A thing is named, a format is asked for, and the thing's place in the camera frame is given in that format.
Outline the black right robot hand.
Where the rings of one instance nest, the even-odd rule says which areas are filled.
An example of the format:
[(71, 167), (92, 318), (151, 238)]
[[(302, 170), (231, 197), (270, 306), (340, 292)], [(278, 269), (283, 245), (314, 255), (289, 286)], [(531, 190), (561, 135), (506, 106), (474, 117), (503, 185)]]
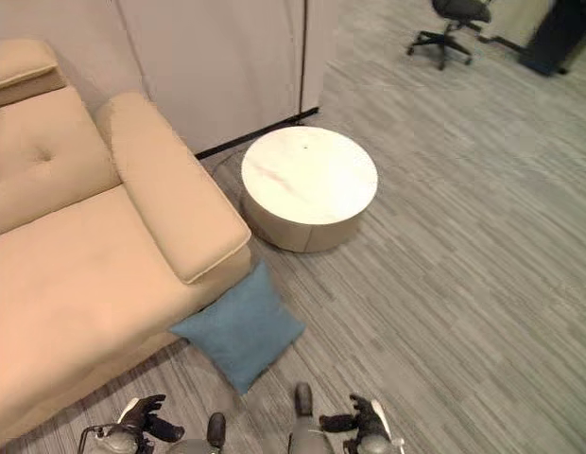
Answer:
[(349, 395), (353, 402), (353, 413), (335, 415), (321, 415), (319, 426), (329, 433), (356, 431), (356, 440), (361, 442), (368, 436), (380, 436), (391, 441), (391, 433), (387, 424), (383, 408), (377, 400), (369, 400), (360, 394)]

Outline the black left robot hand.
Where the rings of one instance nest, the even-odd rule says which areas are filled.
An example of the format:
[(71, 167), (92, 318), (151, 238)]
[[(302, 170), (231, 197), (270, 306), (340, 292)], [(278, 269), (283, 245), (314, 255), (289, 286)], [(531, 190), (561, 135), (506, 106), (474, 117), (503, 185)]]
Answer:
[(185, 434), (185, 428), (175, 426), (158, 415), (166, 399), (165, 394), (133, 398), (123, 409), (118, 424), (138, 434), (147, 433), (167, 443), (176, 443)]

